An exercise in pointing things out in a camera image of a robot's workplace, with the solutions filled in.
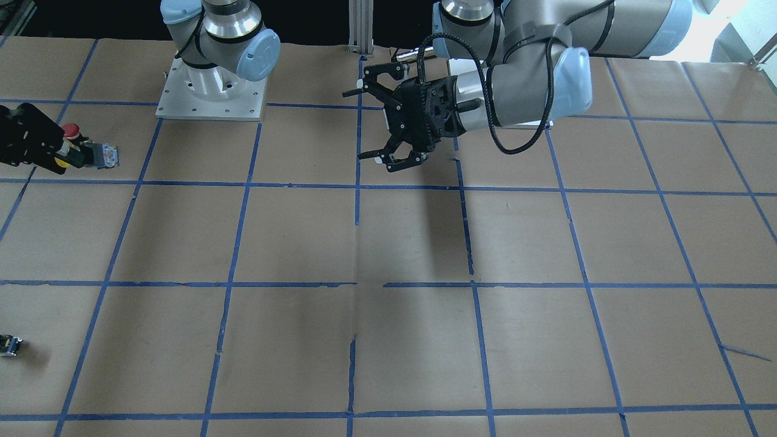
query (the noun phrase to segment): light blue joint cap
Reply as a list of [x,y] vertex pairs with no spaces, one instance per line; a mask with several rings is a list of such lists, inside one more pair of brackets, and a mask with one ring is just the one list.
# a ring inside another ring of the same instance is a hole
[[178,24],[200,15],[200,0],[162,0],[159,11],[165,24]]
[[672,0],[664,24],[637,57],[663,56],[674,50],[691,28],[692,18],[693,0]]
[[266,78],[280,56],[280,38],[271,29],[259,32],[240,55],[238,76],[251,82]]
[[[442,16],[440,15],[440,2],[432,5],[432,33],[444,32],[442,27]],[[434,38],[432,40],[432,48],[434,54],[439,58],[450,59],[451,55],[448,53],[448,43],[444,38]]]
[[588,50],[569,47],[553,69],[553,108],[550,119],[582,114],[594,102],[594,86],[591,82],[591,60]]

